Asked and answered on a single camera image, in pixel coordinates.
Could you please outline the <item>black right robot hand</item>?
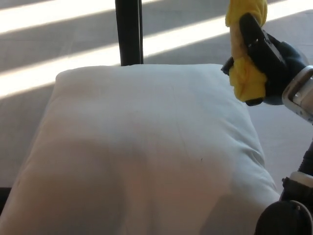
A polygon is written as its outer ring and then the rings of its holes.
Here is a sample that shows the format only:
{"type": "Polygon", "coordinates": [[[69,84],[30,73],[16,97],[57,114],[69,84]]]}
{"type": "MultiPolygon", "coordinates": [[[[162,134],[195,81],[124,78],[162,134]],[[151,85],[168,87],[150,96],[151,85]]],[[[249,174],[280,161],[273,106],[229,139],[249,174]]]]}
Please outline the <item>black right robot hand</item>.
{"type": "Polygon", "coordinates": [[[282,104],[282,93],[306,67],[305,58],[286,42],[267,34],[251,13],[227,16],[231,57],[222,72],[235,97],[248,106],[282,104]]]}

